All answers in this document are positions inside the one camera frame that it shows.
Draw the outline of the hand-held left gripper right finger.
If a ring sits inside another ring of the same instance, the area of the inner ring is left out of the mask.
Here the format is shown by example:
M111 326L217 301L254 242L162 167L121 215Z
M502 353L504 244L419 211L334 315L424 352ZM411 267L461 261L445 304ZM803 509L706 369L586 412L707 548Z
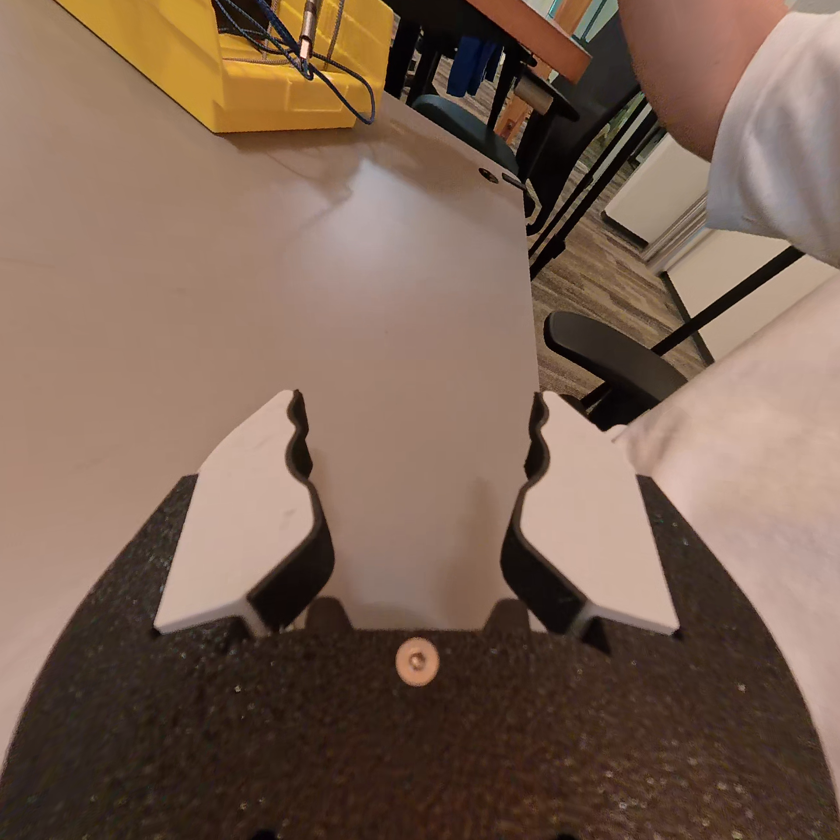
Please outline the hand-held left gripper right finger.
M679 618L637 474L610 433L535 392L526 479L500 552L505 582L548 633L594 620L672 636Z

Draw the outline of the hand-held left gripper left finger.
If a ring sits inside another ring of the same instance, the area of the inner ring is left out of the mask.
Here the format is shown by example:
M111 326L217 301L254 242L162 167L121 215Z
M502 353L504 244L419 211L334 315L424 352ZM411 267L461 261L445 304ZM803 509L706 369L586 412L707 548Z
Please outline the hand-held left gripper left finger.
M160 634L227 618L252 637L295 626L333 573L310 479L303 394L272 397L201 465L154 618Z

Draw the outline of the yellow plastic bin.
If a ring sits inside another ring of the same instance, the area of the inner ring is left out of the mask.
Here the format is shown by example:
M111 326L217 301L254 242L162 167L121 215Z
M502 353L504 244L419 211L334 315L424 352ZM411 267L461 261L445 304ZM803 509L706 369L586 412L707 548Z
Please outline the yellow plastic bin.
M302 64L304 4L59 2L214 133L371 124L393 11L379 1L319 2L312 58Z

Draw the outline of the person's right forearm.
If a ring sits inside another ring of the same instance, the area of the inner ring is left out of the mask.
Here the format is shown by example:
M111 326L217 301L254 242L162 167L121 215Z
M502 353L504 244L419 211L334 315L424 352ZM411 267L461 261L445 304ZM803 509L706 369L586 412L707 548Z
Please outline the person's right forearm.
M710 162L728 102L783 1L620 1L635 75L660 123Z

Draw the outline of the white t-shirt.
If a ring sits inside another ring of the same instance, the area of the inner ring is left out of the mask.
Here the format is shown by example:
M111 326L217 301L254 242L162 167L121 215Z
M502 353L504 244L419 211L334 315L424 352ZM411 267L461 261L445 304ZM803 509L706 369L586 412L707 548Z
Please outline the white t-shirt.
M710 161L711 228L838 269L838 13L789 9ZM838 790L839 292L830 278L618 438L738 583L805 699Z

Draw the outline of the white cabinet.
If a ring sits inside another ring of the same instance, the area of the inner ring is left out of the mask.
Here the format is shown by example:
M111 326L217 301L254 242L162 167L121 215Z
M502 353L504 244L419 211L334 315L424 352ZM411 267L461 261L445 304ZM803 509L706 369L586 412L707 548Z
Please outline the white cabinet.
M666 135L606 205L602 221L660 274L709 235L709 171L708 162Z

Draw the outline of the teal seat chair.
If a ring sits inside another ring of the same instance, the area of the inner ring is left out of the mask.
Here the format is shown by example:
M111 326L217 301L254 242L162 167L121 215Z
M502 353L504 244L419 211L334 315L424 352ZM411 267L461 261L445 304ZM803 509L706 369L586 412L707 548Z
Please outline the teal seat chair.
M419 96L412 108L512 175L519 177L519 167L513 149L469 110L436 94Z

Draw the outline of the black office chair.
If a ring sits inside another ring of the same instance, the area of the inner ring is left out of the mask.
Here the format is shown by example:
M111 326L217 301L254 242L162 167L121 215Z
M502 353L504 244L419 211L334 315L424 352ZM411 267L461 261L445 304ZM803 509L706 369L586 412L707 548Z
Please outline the black office chair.
M553 88L579 114L557 118L530 172L533 193L543 207L556 203L574 165L595 137L639 93L621 19L613 15L587 46L591 62L576 84L556 78Z

